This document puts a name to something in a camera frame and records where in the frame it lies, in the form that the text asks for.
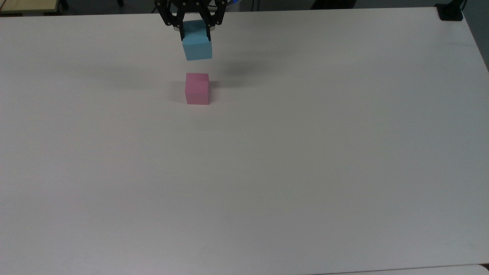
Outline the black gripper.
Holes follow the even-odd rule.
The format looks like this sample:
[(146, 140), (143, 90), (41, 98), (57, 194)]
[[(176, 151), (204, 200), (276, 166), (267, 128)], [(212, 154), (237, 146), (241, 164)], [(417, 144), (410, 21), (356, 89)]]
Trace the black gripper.
[(154, 6), (167, 26), (173, 26), (185, 38), (184, 18), (187, 13), (199, 13), (205, 23), (206, 35), (211, 40), (210, 32), (220, 26), (227, 10), (227, 0), (155, 0)]

